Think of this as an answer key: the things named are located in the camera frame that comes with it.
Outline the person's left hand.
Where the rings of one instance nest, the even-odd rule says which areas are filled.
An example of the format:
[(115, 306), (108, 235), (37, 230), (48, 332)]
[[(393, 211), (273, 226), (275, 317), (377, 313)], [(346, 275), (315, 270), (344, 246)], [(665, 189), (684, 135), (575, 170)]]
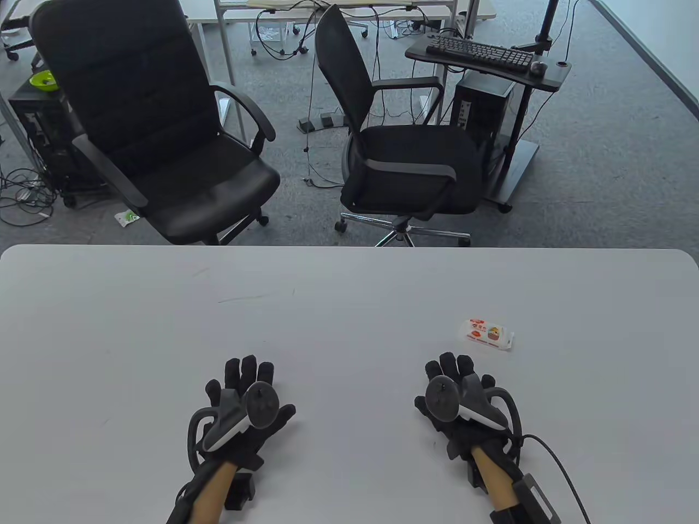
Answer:
[(232, 358), (224, 367), (224, 383), (207, 382), (208, 407), (198, 409), (187, 430), (187, 456), (195, 476), (210, 479), (230, 463), (257, 471), (264, 464), (259, 451), (295, 416), (294, 404), (280, 404), (273, 387), (274, 365), (254, 355)]

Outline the person's right hand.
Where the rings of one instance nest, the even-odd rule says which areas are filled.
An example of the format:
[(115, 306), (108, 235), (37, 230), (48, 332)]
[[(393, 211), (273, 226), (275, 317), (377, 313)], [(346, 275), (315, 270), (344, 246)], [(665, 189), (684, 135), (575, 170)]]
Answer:
[(429, 383), (414, 406), (447, 437), (448, 457), (475, 463), (472, 450), (480, 448), (512, 481), (522, 480), (522, 423), (512, 395), (491, 375), (480, 377), (469, 356), (446, 352), (425, 371)]

